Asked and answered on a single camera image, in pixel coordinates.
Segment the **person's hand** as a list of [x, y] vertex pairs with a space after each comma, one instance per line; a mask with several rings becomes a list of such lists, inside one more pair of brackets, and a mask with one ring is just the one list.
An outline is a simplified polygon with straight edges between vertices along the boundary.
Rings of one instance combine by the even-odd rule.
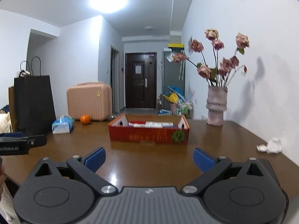
[[6, 180], [6, 174], [5, 174], [5, 171], [4, 171], [4, 166], [1, 165], [1, 168], [0, 168], [0, 199], [1, 199], [1, 195], [4, 191], [4, 182]]

